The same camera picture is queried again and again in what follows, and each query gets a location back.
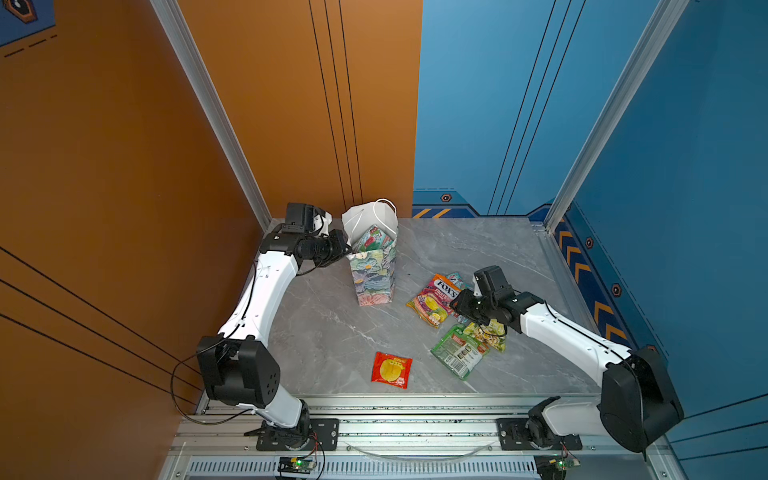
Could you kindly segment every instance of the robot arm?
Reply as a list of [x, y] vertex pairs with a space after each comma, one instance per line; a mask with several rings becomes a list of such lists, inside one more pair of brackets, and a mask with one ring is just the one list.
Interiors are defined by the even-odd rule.
[[498, 266], [475, 272], [475, 292], [463, 290], [451, 308], [479, 325], [495, 319], [539, 340], [601, 387], [598, 401], [552, 397], [531, 409], [528, 430], [539, 447], [552, 446], [556, 435], [607, 433], [627, 450], [642, 452], [684, 417], [657, 352], [632, 352], [586, 330], [536, 295], [514, 290]]
[[344, 232], [329, 232], [331, 220], [311, 205], [288, 204], [286, 222], [261, 243], [254, 275], [234, 312], [218, 335], [203, 337], [197, 346], [208, 398], [252, 409], [288, 444], [306, 441], [309, 413], [280, 385], [280, 366], [267, 345], [277, 307], [302, 262], [312, 260], [319, 268], [348, 253]]

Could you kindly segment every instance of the black line on wall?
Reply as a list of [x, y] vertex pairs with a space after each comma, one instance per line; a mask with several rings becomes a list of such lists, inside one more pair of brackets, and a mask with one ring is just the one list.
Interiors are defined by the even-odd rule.
[[[139, 355], [138, 353], [134, 352], [133, 350], [130, 350], [129, 348], [122, 346], [120, 343], [117, 343], [114, 340], [107, 338], [106, 336], [100, 334], [99, 332], [97, 332], [96, 330], [92, 329], [91, 327], [89, 327], [89, 326], [87, 326], [87, 325], [85, 325], [83, 323], [78, 322], [76, 319], [70, 317], [69, 315], [67, 315], [67, 314], [65, 314], [65, 313], [55, 309], [54, 307], [48, 305], [46, 302], [43, 302], [42, 300], [40, 300], [38, 298], [35, 298], [31, 294], [26, 293], [24, 290], [14, 286], [14, 285], [11, 285], [10, 283], [8, 283], [5, 280], [3, 280], [2, 278], [0, 278], [0, 283], [2, 283], [4, 285], [12, 288], [16, 292], [20, 293], [23, 296], [26, 296], [27, 298], [29, 298], [31, 300], [34, 300], [35, 302], [37, 302], [40, 305], [44, 306], [45, 308], [51, 310], [52, 312], [57, 313], [60, 316], [63, 316], [65, 319], [69, 320], [70, 322], [73, 322], [75, 325], [81, 326], [82, 328], [86, 329], [88, 332], [91, 332], [94, 335], [99, 336], [100, 338], [107, 340], [112, 345], [114, 345], [114, 346], [116, 346], [116, 347], [118, 347], [118, 348], [120, 348], [120, 349], [122, 349], [122, 350], [124, 350], [124, 351], [126, 351], [128, 353], [130, 353], [131, 355], [135, 356], [136, 358], [144, 360], [146, 363], [149, 363], [150, 365], [152, 365], [156, 369], [160, 369], [163, 372], [166, 372], [168, 375], [170, 375], [170, 370], [166, 370], [163, 367], [159, 366], [158, 364], [152, 362], [151, 360], [145, 359], [143, 356]], [[184, 379], [179, 379], [179, 380], [181, 380], [182, 382], [186, 383], [190, 387], [193, 387], [193, 388], [195, 388], [197, 390], [200, 390], [202, 392], [202, 389], [200, 387], [195, 386], [195, 385], [189, 383], [187, 380], [184, 380]]]
[[718, 433], [732, 432], [733, 430], [746, 429], [746, 428], [749, 428], [749, 427], [754, 427], [754, 426], [762, 425], [764, 423], [768, 423], [768, 420], [763, 420], [762, 422], [750, 423], [749, 425], [739, 425], [737, 427], [731, 427], [729, 429], [717, 430], [716, 432], [703, 433], [701, 435], [696, 435], [696, 436], [693, 436], [693, 437], [687, 437], [685, 439], [672, 440], [670, 443], [678, 443], [678, 442], [685, 442], [687, 440], [700, 439], [701, 437], [708, 437], [710, 435], [717, 435]]
[[576, 31], [576, 27], [578, 25], [578, 21], [581, 18], [581, 13], [584, 11], [584, 5], [586, 5], [587, 0], [584, 0], [584, 3], [581, 4], [581, 10], [578, 11], [578, 17], [576, 17], [576, 23], [574, 23], [574, 29], [571, 30], [571, 37], [568, 38], [568, 43], [565, 45], [565, 51], [563, 52], [563, 56], [560, 59], [560, 64], [558, 65], [558, 71], [554, 74], [554, 80], [552, 81], [552, 86], [549, 88], [549, 93], [547, 93], [547, 100], [544, 102], [544, 108], [541, 109], [541, 116], [538, 118], [538, 122], [536, 124], [536, 128], [533, 130], [533, 136], [531, 136], [531, 143], [528, 144], [528, 149], [525, 151], [525, 156], [523, 157], [523, 163], [520, 165], [520, 171], [518, 172], [518, 177], [515, 180], [515, 186], [512, 188], [512, 193], [509, 194], [509, 200], [507, 200], [507, 206], [504, 208], [504, 212], [507, 212], [507, 209], [509, 208], [509, 204], [512, 202], [512, 196], [515, 195], [515, 190], [518, 187], [518, 182], [520, 181], [520, 175], [523, 173], [523, 168], [525, 168], [525, 161], [528, 159], [528, 154], [531, 153], [531, 146], [533, 145], [533, 140], [536, 138], [536, 133], [538, 132], [538, 126], [541, 125], [541, 119], [544, 117], [544, 112], [547, 110], [547, 104], [549, 103], [549, 97], [552, 95], [552, 91], [554, 90], [554, 84], [558, 81], [558, 75], [560, 74], [560, 68], [563, 66], [563, 61], [565, 60], [565, 55], [568, 53], [568, 47], [571, 46], [571, 40], [574, 37], [574, 32]]
[[23, 49], [23, 48], [20, 48], [20, 49], [18, 49], [18, 50], [16, 50], [16, 51], [12, 51], [11, 53], [9, 53], [9, 54], [7, 54], [7, 55], [3, 55], [3, 58], [8, 58], [8, 57], [10, 57], [11, 55], [16, 55], [16, 54], [17, 54], [17, 53], [19, 53], [20, 51], [24, 51], [24, 49]]
[[[5, 248], [3, 248], [3, 247], [0, 247], [0, 250], [2, 250], [3, 252], [7, 253], [7, 254], [8, 254], [10, 257], [13, 257], [13, 258], [14, 258], [16, 261], [18, 261], [18, 262], [19, 262], [19, 263], [21, 263], [22, 265], [26, 266], [27, 268], [29, 268], [29, 269], [31, 269], [31, 270], [34, 270], [34, 271], [35, 271], [35, 273], [37, 273], [38, 275], [42, 276], [42, 277], [43, 277], [43, 278], [45, 278], [47, 281], [49, 281], [49, 282], [53, 283], [54, 285], [56, 285], [56, 286], [57, 286], [57, 287], [59, 287], [60, 289], [64, 290], [65, 292], [69, 293], [69, 294], [70, 294], [70, 295], [72, 295], [74, 298], [76, 298], [76, 299], [80, 300], [82, 303], [85, 303], [86, 305], [88, 305], [88, 306], [89, 306], [89, 307], [91, 307], [92, 309], [96, 310], [96, 311], [97, 311], [97, 312], [99, 312], [101, 315], [104, 315], [104, 316], [106, 316], [108, 319], [112, 320], [113, 322], [115, 322], [115, 323], [116, 323], [116, 324], [118, 324], [119, 326], [123, 327], [123, 328], [124, 328], [124, 329], [126, 329], [127, 331], [129, 331], [129, 332], [133, 333], [135, 336], [137, 336], [137, 337], [139, 337], [140, 339], [142, 339], [143, 341], [145, 341], [145, 342], [149, 343], [150, 345], [152, 345], [152, 346], [153, 346], [153, 347], [155, 347], [156, 349], [160, 350], [162, 353], [165, 353], [165, 354], [166, 354], [166, 355], [168, 355], [170, 358], [172, 358], [172, 359], [176, 360], [177, 362], [179, 362], [179, 361], [180, 361], [180, 359], [176, 358], [176, 356], [172, 355], [172, 354], [171, 354], [171, 353], [169, 353], [167, 350], [160, 348], [160, 347], [159, 347], [159, 346], [158, 346], [156, 343], [153, 343], [153, 342], [151, 342], [151, 341], [150, 341], [148, 338], [146, 338], [146, 337], [144, 337], [144, 336], [140, 335], [139, 333], [137, 333], [135, 330], [133, 330], [133, 329], [132, 329], [132, 328], [130, 328], [129, 326], [125, 325], [124, 323], [121, 323], [121, 322], [119, 322], [119, 321], [118, 321], [117, 319], [115, 319], [115, 318], [114, 318], [112, 315], [109, 315], [108, 313], [106, 313], [106, 312], [105, 312], [105, 311], [103, 311], [102, 309], [98, 308], [98, 307], [97, 307], [97, 306], [95, 306], [93, 303], [91, 303], [91, 302], [87, 301], [87, 300], [86, 300], [86, 299], [84, 299], [83, 297], [79, 296], [78, 294], [76, 294], [75, 292], [73, 292], [72, 290], [70, 290], [69, 288], [67, 288], [66, 286], [64, 286], [64, 285], [61, 285], [61, 284], [60, 284], [59, 282], [57, 282], [56, 280], [53, 280], [51, 277], [49, 277], [49, 276], [48, 276], [48, 275], [46, 275], [45, 273], [41, 272], [40, 270], [38, 270], [38, 269], [34, 268], [32, 265], [30, 265], [29, 263], [25, 262], [25, 261], [24, 261], [24, 260], [22, 260], [21, 258], [17, 257], [17, 256], [16, 256], [16, 255], [14, 255], [13, 253], [9, 252], [9, 251], [8, 251], [8, 250], [6, 250]], [[184, 364], [184, 366], [186, 366], [188, 369], [190, 369], [190, 370], [194, 371], [195, 373], [197, 373], [197, 374], [200, 374], [200, 372], [198, 372], [196, 369], [194, 369], [194, 368], [192, 368], [192, 367], [188, 366], [187, 364]]]
[[33, 33], [29, 34], [29, 35], [24, 35], [23, 37], [14, 38], [13, 40], [11, 40], [11, 41], [7, 41], [6, 43], [4, 43], [4, 44], [0, 45], [0, 47], [5, 47], [6, 45], [10, 45], [10, 44], [11, 44], [11, 43], [13, 43], [14, 41], [23, 40], [24, 38], [27, 38], [27, 37], [31, 37], [31, 36], [33, 36], [33, 35], [37, 35], [37, 34], [38, 34], [38, 33], [40, 33], [41, 31], [50, 30], [51, 28], [53, 28], [53, 27], [55, 27], [55, 26], [56, 26], [56, 24], [53, 24], [53, 25], [51, 25], [50, 27], [45, 27], [45, 28], [43, 28], [42, 30], [37, 30], [37, 31], [35, 31], [35, 32], [33, 32]]
[[[341, 187], [341, 198], [344, 202], [344, 210], [346, 210], [346, 195], [344, 195], [344, 183], [341, 180], [341, 165], [339, 165], [339, 152], [336, 150], [336, 136], [333, 134], [333, 122], [331, 121], [331, 107], [328, 103], [328, 91], [326, 90], [326, 76], [323, 73], [323, 61], [320, 60], [320, 44], [317, 42], [317, 28], [315, 28], [315, 15], [312, 13], [312, 0], [306, 0], [306, 3], [310, 6], [310, 18], [312, 19], [312, 30], [315, 32], [315, 47], [317, 47], [317, 63], [320, 65], [320, 78], [323, 79], [323, 92], [326, 94], [326, 108], [328, 109], [328, 124], [331, 127], [331, 140], [333, 141], [333, 153], [336, 155], [336, 169], [339, 171], [339, 187]], [[328, 25], [328, 32], [330, 35], [330, 25]]]
[[729, 453], [752, 452], [753, 450], [762, 450], [762, 449], [768, 449], [768, 445], [762, 445], [760, 447], [752, 447], [751, 449], [731, 450], [730, 452], [710, 453], [709, 455], [698, 455], [695, 457], [680, 458], [678, 461], [682, 462], [683, 460], [694, 460], [696, 458], [717, 457], [718, 455], [728, 455]]
[[552, 62], [552, 56], [554, 55], [554, 50], [558, 46], [558, 41], [560, 41], [560, 34], [563, 31], [563, 26], [565, 25], [565, 19], [568, 18], [568, 11], [571, 9], [571, 3], [573, 0], [568, 0], [568, 7], [565, 9], [565, 15], [563, 15], [563, 21], [560, 24], [560, 28], [558, 29], [558, 36], [554, 38], [554, 44], [552, 45], [552, 51], [549, 52], [549, 60], [547, 60], [547, 66], [544, 69], [544, 74], [541, 76], [541, 83], [538, 85], [538, 90], [536, 91], [536, 97], [533, 100], [533, 106], [531, 107], [531, 114], [528, 116], [528, 121], [525, 122], [525, 129], [523, 130], [523, 135], [520, 136], [520, 143], [518, 144], [518, 151], [515, 153], [515, 159], [512, 161], [512, 168], [509, 169], [509, 176], [507, 177], [507, 183], [504, 184], [504, 190], [502, 191], [502, 196], [498, 201], [498, 207], [496, 207], [496, 214], [498, 215], [498, 212], [502, 208], [502, 201], [504, 201], [504, 194], [507, 193], [507, 187], [509, 186], [509, 181], [512, 178], [512, 173], [515, 171], [515, 164], [518, 162], [518, 155], [520, 154], [520, 148], [523, 145], [523, 140], [525, 139], [525, 134], [528, 133], [528, 126], [531, 124], [531, 118], [533, 117], [533, 112], [536, 110], [536, 102], [538, 102], [538, 96], [541, 93], [541, 87], [544, 86], [544, 80], [547, 78], [547, 71], [549, 71], [549, 64]]
[[[47, 334], [45, 334], [45, 333], [41, 332], [40, 330], [34, 329], [34, 328], [30, 327], [29, 325], [26, 325], [26, 324], [24, 324], [24, 323], [22, 323], [22, 322], [19, 322], [19, 321], [18, 321], [18, 320], [16, 320], [16, 319], [12, 319], [10, 316], [7, 316], [7, 315], [5, 315], [4, 313], [0, 313], [0, 316], [1, 316], [1, 317], [3, 317], [4, 319], [6, 319], [6, 320], [10, 321], [10, 322], [13, 322], [13, 323], [15, 323], [15, 324], [16, 324], [16, 325], [18, 325], [18, 326], [22, 326], [22, 327], [26, 328], [27, 330], [29, 330], [29, 331], [31, 331], [31, 332], [37, 333], [37, 334], [38, 334], [38, 335], [40, 335], [40, 336], [44, 336], [45, 338], [47, 338], [47, 339], [49, 339], [49, 340], [53, 340], [54, 342], [58, 343], [59, 345], [65, 346], [65, 347], [67, 347], [67, 348], [68, 348], [68, 349], [70, 349], [70, 350], [74, 350], [75, 352], [77, 352], [77, 353], [80, 353], [81, 355], [85, 355], [85, 356], [87, 356], [89, 359], [93, 359], [93, 360], [96, 360], [97, 362], [99, 362], [99, 363], [101, 363], [101, 364], [103, 364], [103, 365], [106, 365], [106, 366], [108, 366], [108, 367], [110, 367], [110, 368], [112, 368], [112, 369], [115, 369], [115, 370], [117, 370], [118, 372], [122, 372], [122, 373], [124, 373], [125, 375], [128, 375], [128, 376], [130, 376], [131, 378], [134, 378], [134, 379], [138, 380], [139, 382], [142, 382], [142, 383], [146, 383], [147, 385], [149, 385], [149, 386], [153, 386], [154, 388], [156, 388], [156, 389], [158, 389], [158, 390], [160, 390], [160, 391], [162, 391], [162, 392], [166, 392], [168, 395], [170, 395], [170, 392], [169, 392], [168, 390], [166, 390], [166, 389], [164, 389], [164, 388], [162, 388], [162, 387], [160, 387], [160, 386], [157, 386], [157, 385], [155, 385], [155, 384], [154, 384], [154, 383], [152, 383], [152, 382], [148, 382], [147, 380], [144, 380], [144, 379], [140, 379], [139, 377], [137, 377], [137, 376], [136, 376], [136, 375], [134, 375], [133, 373], [129, 373], [129, 372], [126, 372], [125, 370], [123, 370], [123, 369], [121, 369], [121, 368], [119, 368], [119, 367], [116, 367], [116, 366], [112, 365], [111, 363], [107, 363], [107, 362], [105, 362], [105, 361], [104, 361], [104, 360], [102, 360], [102, 359], [98, 359], [98, 358], [96, 358], [96, 357], [95, 357], [95, 356], [93, 356], [93, 355], [90, 355], [90, 354], [88, 354], [88, 353], [86, 353], [86, 352], [83, 352], [83, 351], [82, 351], [82, 350], [80, 350], [80, 349], [77, 349], [77, 348], [73, 347], [72, 345], [69, 345], [69, 344], [67, 344], [67, 343], [64, 343], [64, 342], [62, 342], [62, 341], [61, 341], [61, 340], [59, 340], [59, 339], [55, 339], [54, 337], [52, 337], [52, 336], [50, 336], [50, 335], [47, 335]], [[184, 400], [185, 402], [187, 402], [187, 403], [190, 403], [190, 404], [191, 404], [191, 405], [193, 405], [193, 406], [197, 405], [197, 404], [196, 404], [196, 402], [192, 402], [191, 400], [187, 400], [187, 399], [185, 399], [185, 398], [182, 398], [182, 397], [180, 397], [180, 396], [176, 396], [176, 398], [178, 398], [178, 399], [181, 399], [181, 400]]]
[[331, 38], [331, 21], [328, 18], [328, 2], [323, 0], [326, 7], [326, 22], [328, 23], [328, 42], [331, 45], [331, 61], [333, 62], [333, 78], [336, 80], [336, 99], [339, 100], [339, 118], [341, 118], [341, 135], [344, 139], [344, 154], [346, 155], [346, 173], [349, 174], [349, 194], [352, 195], [352, 205], [355, 204], [355, 187], [352, 186], [352, 167], [349, 165], [349, 149], [346, 147], [346, 129], [344, 128], [344, 112], [341, 110], [341, 94], [339, 93], [339, 74], [336, 73], [336, 55], [333, 53], [333, 39]]
[[694, 413], [693, 415], [689, 415], [689, 416], [685, 417], [685, 419], [686, 420], [692, 419], [693, 417], [698, 417], [699, 415], [704, 415], [704, 414], [707, 414], [707, 413], [716, 412], [717, 410], [727, 409], [728, 407], [740, 405], [742, 403], [751, 402], [753, 400], [762, 399], [763, 397], [767, 397], [767, 396], [768, 396], [768, 393], [764, 393], [762, 395], [754, 396], [754, 397], [749, 398], [749, 399], [739, 400], [738, 402], [729, 403], [728, 405], [723, 405], [723, 406], [720, 406], [720, 407], [716, 407], [715, 409], [710, 409], [710, 410], [706, 410], [704, 412]]
[[549, 11], [549, 18], [547, 18], [547, 25], [544, 27], [544, 33], [541, 34], [541, 42], [538, 44], [538, 51], [536, 51], [536, 59], [533, 61], [533, 67], [531, 67], [531, 74], [528, 76], [528, 84], [525, 85], [525, 93], [523, 94], [523, 99], [520, 101], [520, 109], [518, 110], [518, 116], [515, 119], [515, 126], [512, 128], [512, 135], [509, 136], [509, 143], [507, 144], [507, 151], [504, 153], [504, 161], [502, 161], [502, 167], [498, 170], [498, 178], [496, 179], [496, 186], [493, 188], [493, 195], [491, 195], [491, 203], [488, 204], [488, 213], [487, 215], [491, 214], [491, 207], [493, 207], [493, 200], [496, 198], [496, 190], [498, 189], [498, 183], [502, 181], [502, 173], [504, 173], [504, 166], [507, 163], [507, 156], [509, 155], [509, 148], [512, 145], [512, 138], [515, 137], [515, 130], [518, 128], [518, 122], [520, 121], [520, 113], [523, 111], [523, 105], [525, 104], [525, 98], [528, 96], [528, 89], [531, 87], [531, 80], [533, 79], [533, 72], [536, 70], [536, 64], [538, 63], [538, 56], [541, 54], [541, 46], [544, 45], [544, 38], [547, 36], [547, 30], [549, 29], [549, 22], [552, 20], [552, 12], [554, 12], [554, 4], [557, 3], [557, 0], [554, 0], [552, 2], [552, 8]]
[[346, 36], [344, 35], [344, 14], [341, 11], [341, 0], [339, 0], [339, 18], [341, 19], [341, 39], [344, 43], [344, 62], [346, 63], [346, 84], [349, 92], [349, 111], [352, 112], [352, 134], [355, 138], [355, 161], [357, 162], [357, 181], [360, 184], [360, 203], [364, 202], [362, 198], [362, 175], [360, 175], [360, 154], [357, 151], [357, 129], [355, 128], [355, 109], [352, 107], [352, 83], [349, 81], [349, 59], [346, 57]]

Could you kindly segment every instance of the gray marble surface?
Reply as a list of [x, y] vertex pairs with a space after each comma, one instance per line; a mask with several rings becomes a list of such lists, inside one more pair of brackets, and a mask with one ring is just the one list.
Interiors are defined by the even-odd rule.
[[[298, 395], [599, 391], [555, 351], [511, 330], [506, 351], [492, 350], [463, 382], [429, 351], [455, 323], [448, 319], [435, 329], [406, 306], [435, 273], [458, 271], [471, 281], [475, 270], [499, 265], [516, 289], [539, 295], [568, 315], [527, 219], [400, 219], [396, 262], [394, 300], [386, 305], [358, 305], [346, 259], [293, 280], [269, 341], [289, 391]], [[407, 390], [371, 382], [376, 352], [413, 358]]]

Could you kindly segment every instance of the orange chevron stripe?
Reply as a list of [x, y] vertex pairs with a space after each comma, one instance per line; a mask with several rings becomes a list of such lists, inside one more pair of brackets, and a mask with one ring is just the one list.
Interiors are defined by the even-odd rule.
[[576, 271], [574, 272], [574, 276], [576, 277], [576, 283], [578, 283], [578, 273], [581, 270], [586, 270], [588, 272], [592, 271], [589, 265], [584, 265], [583, 263], [576, 262]]
[[606, 340], [610, 340], [612, 333], [615, 333], [616, 335], [619, 335], [621, 338], [623, 338], [625, 340], [627, 339], [627, 336], [624, 335], [624, 332], [622, 332], [621, 330], [619, 330], [615, 326], [611, 326], [611, 325], [606, 324], [605, 325], [605, 339]]
[[571, 253], [581, 253], [581, 250], [576, 247], [568, 247], [565, 249], [565, 251], [568, 252], [568, 255], [565, 258], [565, 262], [568, 264], [568, 266], [571, 266]]
[[611, 315], [614, 314], [614, 311], [605, 303], [595, 302], [594, 303], [594, 322], [597, 325], [600, 325], [600, 321], [598, 321], [598, 316], [600, 315], [600, 310], [603, 310], [604, 312], [608, 312]]
[[560, 232], [560, 250], [563, 250], [563, 237], [573, 237], [573, 234], [566, 231]]

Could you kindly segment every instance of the orange wall panel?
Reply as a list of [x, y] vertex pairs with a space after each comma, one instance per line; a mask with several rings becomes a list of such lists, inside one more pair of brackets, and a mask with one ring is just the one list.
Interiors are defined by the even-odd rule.
[[180, 2], [270, 212], [412, 200], [422, 3]]
[[[173, 356], [229, 317], [261, 232], [150, 3], [55, 17], [0, 50], [0, 314], [40, 332], [0, 317], [0, 477], [153, 478]], [[180, 376], [191, 411], [200, 379]]]

